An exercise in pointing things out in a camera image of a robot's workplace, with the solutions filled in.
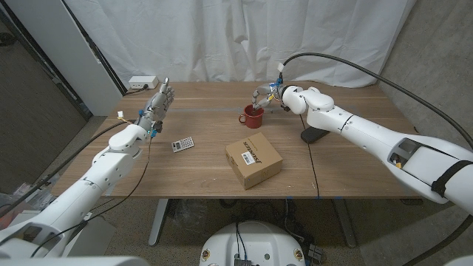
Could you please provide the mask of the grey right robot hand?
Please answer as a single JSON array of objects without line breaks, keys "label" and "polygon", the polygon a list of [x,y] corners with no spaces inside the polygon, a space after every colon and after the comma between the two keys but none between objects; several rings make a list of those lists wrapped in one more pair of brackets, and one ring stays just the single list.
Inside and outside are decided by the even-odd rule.
[{"label": "grey right robot hand", "polygon": [[279,102],[280,106],[285,108],[282,102],[283,89],[283,85],[278,83],[266,83],[258,86],[252,94],[251,103],[253,110],[264,108],[272,101]]}]

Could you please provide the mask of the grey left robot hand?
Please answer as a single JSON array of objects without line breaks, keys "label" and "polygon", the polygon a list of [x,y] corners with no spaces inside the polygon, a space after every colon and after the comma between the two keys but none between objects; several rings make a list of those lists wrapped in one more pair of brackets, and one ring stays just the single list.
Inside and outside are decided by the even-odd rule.
[{"label": "grey left robot hand", "polygon": [[146,102],[143,113],[139,116],[135,125],[146,131],[158,130],[173,101],[174,89],[169,84],[169,78],[166,77],[157,93]]}]

